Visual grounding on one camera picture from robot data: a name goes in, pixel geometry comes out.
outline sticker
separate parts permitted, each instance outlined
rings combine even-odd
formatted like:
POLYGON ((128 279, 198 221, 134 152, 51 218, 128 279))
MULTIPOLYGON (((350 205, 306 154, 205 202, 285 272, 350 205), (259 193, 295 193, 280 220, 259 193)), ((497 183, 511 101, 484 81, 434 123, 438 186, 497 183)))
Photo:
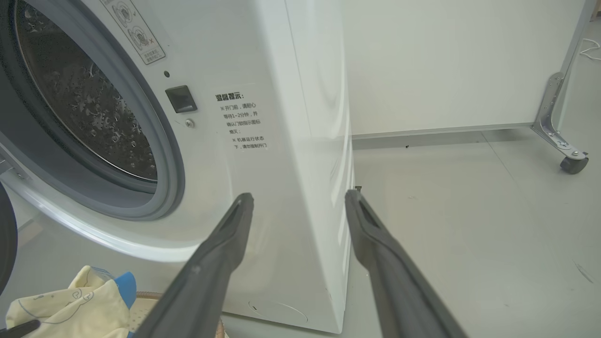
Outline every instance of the sticker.
POLYGON ((151 64, 165 57, 165 52, 131 0, 100 0, 100 2, 119 24, 145 64, 151 64))
POLYGON ((241 86, 236 90, 221 90, 212 97, 217 103, 219 133, 224 136, 226 147, 241 152, 260 152, 269 148, 266 129, 265 107, 254 91, 254 85, 241 86))

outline blue object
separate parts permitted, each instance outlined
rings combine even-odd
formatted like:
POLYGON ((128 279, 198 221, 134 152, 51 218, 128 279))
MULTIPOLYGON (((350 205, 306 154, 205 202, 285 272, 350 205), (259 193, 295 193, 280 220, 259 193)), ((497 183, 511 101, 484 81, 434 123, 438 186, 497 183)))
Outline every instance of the blue object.
POLYGON ((125 305, 128 309, 132 308, 133 302, 136 301, 136 278, 133 277, 133 274, 129 271, 124 273, 123 275, 115 278, 115 283, 119 288, 119 294, 125 305))

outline washing machine door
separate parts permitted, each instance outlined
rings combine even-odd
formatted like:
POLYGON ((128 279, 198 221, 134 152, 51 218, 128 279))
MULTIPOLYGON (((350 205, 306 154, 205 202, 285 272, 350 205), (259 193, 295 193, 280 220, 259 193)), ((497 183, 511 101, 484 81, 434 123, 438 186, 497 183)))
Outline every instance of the washing machine door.
MULTIPOLYGON (((0 172, 6 161, 0 157, 0 172)), ((8 283, 17 256, 17 221, 6 189, 0 183, 0 293, 8 283)))
POLYGON ((119 220, 178 206, 183 163, 165 111, 83 2, 0 2, 0 66, 0 145, 32 178, 119 220))

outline caster wheel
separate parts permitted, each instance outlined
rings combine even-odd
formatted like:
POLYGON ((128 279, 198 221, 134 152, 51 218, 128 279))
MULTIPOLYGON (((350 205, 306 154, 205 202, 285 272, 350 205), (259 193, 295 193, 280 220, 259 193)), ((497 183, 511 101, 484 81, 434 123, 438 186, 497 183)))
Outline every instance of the caster wheel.
POLYGON ((563 161, 561 161, 560 167, 569 174, 578 174, 579 172, 582 171, 582 169, 584 169, 584 167, 587 166, 588 163, 588 158, 584 158, 584 159, 571 159, 571 158, 564 158, 563 161))

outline wicker basket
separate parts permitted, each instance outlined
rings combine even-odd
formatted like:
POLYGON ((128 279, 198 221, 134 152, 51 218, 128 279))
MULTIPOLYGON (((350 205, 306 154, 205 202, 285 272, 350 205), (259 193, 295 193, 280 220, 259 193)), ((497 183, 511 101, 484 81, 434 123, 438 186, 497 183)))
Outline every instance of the wicker basket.
MULTIPOLYGON (((156 302, 162 296, 162 293, 156 292, 137 292, 136 301, 133 302, 132 308, 129 309, 129 326, 128 329, 131 332, 135 332, 140 324, 144 321, 150 310, 154 307, 156 302)), ((224 324, 219 320, 217 325, 217 332, 215 338, 225 338, 224 324)))

